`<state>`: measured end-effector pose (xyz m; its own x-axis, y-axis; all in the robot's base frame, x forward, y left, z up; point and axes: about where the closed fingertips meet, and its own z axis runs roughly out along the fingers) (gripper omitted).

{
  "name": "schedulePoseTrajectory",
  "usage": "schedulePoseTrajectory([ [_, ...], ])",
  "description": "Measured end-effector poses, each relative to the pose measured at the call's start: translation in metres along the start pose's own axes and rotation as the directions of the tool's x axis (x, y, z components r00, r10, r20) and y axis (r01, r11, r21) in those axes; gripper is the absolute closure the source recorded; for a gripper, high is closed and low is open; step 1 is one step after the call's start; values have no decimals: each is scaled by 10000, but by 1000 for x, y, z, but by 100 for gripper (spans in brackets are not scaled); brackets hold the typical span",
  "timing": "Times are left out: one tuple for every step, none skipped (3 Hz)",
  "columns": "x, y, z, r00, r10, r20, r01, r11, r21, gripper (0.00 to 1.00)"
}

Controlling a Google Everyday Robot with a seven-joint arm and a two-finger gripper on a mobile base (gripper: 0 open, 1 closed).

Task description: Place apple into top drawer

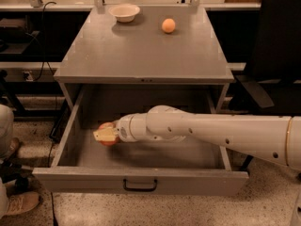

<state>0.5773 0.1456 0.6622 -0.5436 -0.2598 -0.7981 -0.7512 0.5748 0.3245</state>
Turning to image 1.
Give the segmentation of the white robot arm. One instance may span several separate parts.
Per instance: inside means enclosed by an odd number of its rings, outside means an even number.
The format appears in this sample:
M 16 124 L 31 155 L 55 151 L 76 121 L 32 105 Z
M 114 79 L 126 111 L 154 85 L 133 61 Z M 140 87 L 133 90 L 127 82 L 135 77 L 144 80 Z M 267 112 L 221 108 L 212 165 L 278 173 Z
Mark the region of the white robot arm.
M 186 137 L 301 170 L 301 118 L 189 113 L 157 105 L 105 122 L 93 132 L 104 146 L 118 142 L 180 142 Z

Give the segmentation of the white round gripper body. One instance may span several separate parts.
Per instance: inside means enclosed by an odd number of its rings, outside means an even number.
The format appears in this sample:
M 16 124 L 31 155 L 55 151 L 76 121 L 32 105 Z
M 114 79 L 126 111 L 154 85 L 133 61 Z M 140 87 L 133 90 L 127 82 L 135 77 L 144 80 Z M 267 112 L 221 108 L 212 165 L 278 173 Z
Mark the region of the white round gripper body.
M 147 138 L 146 114 L 129 114 L 117 121 L 119 138 L 123 142 L 143 141 Z

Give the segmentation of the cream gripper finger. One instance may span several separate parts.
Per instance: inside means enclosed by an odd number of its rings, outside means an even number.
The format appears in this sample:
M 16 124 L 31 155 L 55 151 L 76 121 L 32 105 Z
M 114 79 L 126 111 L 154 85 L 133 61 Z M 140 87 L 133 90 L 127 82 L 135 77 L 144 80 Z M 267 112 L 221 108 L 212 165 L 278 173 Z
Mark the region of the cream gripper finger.
M 117 139 L 118 132 L 115 128 L 106 127 L 94 131 L 93 136 L 97 141 L 111 142 Z

